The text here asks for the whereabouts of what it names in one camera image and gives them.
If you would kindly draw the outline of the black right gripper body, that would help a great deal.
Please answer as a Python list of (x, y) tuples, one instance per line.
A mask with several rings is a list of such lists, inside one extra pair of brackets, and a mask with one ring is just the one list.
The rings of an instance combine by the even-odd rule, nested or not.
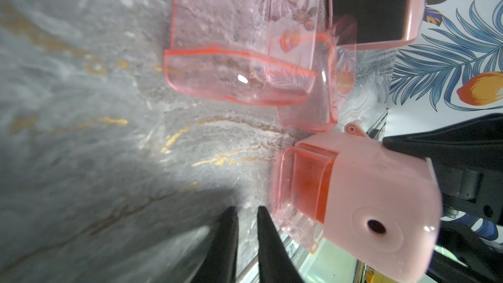
[(427, 275), (436, 282), (501, 282), (502, 249), (494, 241), (502, 225), (502, 114), (494, 113), (430, 132), (387, 136), (392, 151), (430, 158), (444, 210), (463, 212), (443, 221)]

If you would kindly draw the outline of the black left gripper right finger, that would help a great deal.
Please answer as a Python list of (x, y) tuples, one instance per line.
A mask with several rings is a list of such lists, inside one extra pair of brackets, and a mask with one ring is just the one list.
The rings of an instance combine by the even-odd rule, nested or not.
[(300, 282), (303, 279), (289, 258), (265, 206), (258, 208), (258, 264), (262, 283)]

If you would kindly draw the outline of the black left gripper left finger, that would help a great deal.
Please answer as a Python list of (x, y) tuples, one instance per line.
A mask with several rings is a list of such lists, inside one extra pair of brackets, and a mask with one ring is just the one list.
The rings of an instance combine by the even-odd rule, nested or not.
[(191, 282), (236, 282), (239, 221), (231, 206), (222, 214), (220, 227)]

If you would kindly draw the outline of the pink pencil sharpener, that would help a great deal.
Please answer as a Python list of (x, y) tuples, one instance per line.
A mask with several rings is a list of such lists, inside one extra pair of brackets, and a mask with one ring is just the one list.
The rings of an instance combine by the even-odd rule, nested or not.
[(328, 0), (330, 25), (353, 24), (356, 47), (404, 47), (418, 37), (426, 0)]
[(338, 153), (323, 236), (397, 282), (418, 282), (427, 271), (443, 210), (432, 161), (344, 132), (297, 142)]

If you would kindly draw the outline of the clear red-rimmed sharpener tray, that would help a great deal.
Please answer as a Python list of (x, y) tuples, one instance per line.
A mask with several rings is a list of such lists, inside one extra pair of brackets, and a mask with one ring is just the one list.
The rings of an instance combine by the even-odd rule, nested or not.
[(313, 253), (324, 233), (328, 191), (337, 152), (309, 144), (281, 152), (272, 174), (270, 213), (275, 224)]

